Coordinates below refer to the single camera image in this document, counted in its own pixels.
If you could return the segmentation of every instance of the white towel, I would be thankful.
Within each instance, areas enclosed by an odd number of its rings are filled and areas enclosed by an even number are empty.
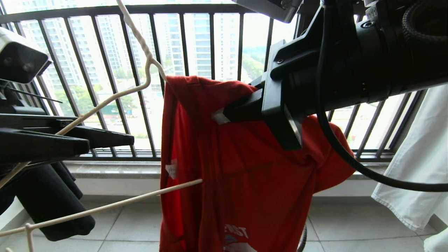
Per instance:
[[[410,182],[448,183],[448,85],[430,88],[408,135],[385,175]],[[378,184],[372,198],[387,206],[408,228],[427,224],[447,193],[418,192]],[[425,240],[426,252],[448,251],[448,231]]]

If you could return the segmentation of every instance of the t-shirt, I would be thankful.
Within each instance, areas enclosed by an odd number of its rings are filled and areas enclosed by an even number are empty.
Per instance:
[[[303,121],[303,148],[285,151],[263,121],[219,125],[212,119],[255,87],[167,78],[160,187],[203,182],[161,196],[160,251],[295,252],[312,195],[354,172],[331,148],[317,118]],[[331,127],[352,153],[341,130]]]

